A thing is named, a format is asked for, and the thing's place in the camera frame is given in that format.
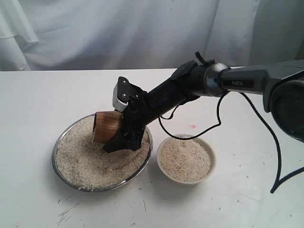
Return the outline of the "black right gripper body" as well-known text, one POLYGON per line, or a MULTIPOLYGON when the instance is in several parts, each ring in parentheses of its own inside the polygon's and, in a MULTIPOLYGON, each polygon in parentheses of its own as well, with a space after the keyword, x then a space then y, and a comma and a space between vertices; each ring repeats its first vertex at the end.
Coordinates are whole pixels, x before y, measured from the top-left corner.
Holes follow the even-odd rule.
POLYGON ((152 116, 152 112, 147 105, 148 93, 138 86, 130 86, 130 99, 128 101, 128 106, 122 114, 121 127, 124 130, 139 128, 145 130, 145 127, 152 116))

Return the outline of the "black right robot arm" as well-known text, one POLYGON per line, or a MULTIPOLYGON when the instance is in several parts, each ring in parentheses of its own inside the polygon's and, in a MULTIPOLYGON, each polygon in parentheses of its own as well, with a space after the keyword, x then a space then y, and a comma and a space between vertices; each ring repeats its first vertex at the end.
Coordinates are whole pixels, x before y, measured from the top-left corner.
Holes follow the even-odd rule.
POLYGON ((103 149, 115 152, 141 147, 149 123, 172 108, 201 96, 220 97, 227 92, 259 94, 264 110, 289 136, 304 139, 304 62, 292 60, 258 66, 230 68, 210 61, 189 61, 153 90, 146 92, 119 77, 113 100, 122 113, 121 128, 103 149))

